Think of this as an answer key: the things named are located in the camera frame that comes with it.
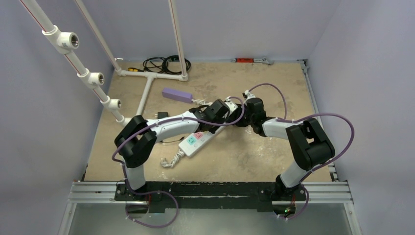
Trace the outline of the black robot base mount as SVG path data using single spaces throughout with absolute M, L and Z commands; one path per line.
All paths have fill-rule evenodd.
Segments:
M 292 216 L 298 202 L 308 199 L 302 185 L 280 190 L 276 182 L 159 182 L 148 181 L 131 191 L 117 183 L 115 201 L 143 206 L 149 213 L 166 209 L 223 209 L 274 212 Z

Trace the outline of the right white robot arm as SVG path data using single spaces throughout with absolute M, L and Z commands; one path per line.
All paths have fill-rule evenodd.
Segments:
M 287 140 L 294 157 L 290 166 L 276 178 L 275 193 L 287 199 L 315 166 L 326 163 L 335 156 L 335 149 L 327 134 L 315 118 L 297 123 L 269 117 L 262 99 L 248 98 L 245 103 L 245 123 L 262 137 Z

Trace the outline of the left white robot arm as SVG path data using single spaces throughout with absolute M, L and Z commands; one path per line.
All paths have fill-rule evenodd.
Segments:
M 210 105 L 194 107 L 172 117 L 133 117 L 114 140 L 116 152 L 122 157 L 123 171 L 129 184 L 127 194 L 133 200 L 140 200 L 145 196 L 144 163 L 156 143 L 182 134 L 214 133 L 230 120 L 236 109 L 235 103 L 218 99 Z

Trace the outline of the white power strip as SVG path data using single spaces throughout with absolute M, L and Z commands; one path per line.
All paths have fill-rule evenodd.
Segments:
M 209 131 L 190 134 L 179 143 L 179 152 L 188 158 L 192 158 L 224 128 L 224 126 L 219 127 L 214 134 Z

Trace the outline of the black plug adapter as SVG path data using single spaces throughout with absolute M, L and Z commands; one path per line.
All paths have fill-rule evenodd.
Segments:
M 163 118 L 167 118 L 169 117 L 169 113 L 168 112 L 157 112 L 155 114 L 155 118 L 156 119 L 163 119 Z

